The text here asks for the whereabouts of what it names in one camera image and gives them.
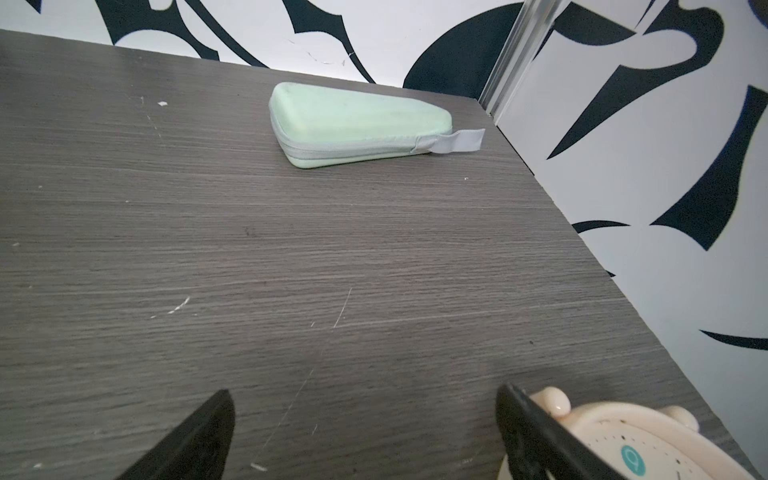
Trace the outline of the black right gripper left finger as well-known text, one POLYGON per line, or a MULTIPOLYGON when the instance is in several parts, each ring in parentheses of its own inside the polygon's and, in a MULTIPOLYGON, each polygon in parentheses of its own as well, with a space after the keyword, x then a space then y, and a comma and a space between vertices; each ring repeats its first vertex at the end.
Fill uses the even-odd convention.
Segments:
POLYGON ((220 479, 235 419, 230 392, 217 391, 118 479, 220 479))

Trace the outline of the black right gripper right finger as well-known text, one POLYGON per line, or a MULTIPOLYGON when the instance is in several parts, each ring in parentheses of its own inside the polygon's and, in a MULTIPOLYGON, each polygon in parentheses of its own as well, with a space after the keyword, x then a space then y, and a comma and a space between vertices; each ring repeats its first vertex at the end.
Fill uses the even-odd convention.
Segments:
POLYGON ((513 479, 622 477, 559 423, 570 412, 569 398, 555 387, 533 395, 512 384, 497 389, 496 424, 513 479))

